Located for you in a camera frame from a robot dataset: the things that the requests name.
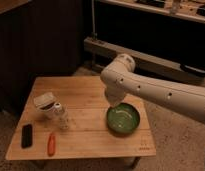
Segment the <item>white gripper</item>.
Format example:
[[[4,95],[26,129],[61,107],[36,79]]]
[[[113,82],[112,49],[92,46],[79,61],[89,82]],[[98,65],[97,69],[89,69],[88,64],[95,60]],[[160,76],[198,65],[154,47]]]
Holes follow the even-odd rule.
[[[121,92],[105,91],[105,97],[111,107],[118,106],[125,98],[126,94]]]

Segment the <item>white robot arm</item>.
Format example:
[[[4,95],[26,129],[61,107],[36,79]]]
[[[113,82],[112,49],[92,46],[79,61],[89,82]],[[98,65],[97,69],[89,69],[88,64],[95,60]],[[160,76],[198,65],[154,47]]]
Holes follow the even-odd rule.
[[[135,61],[119,54],[101,72],[111,106],[131,94],[205,124],[205,87],[165,81],[134,73]]]

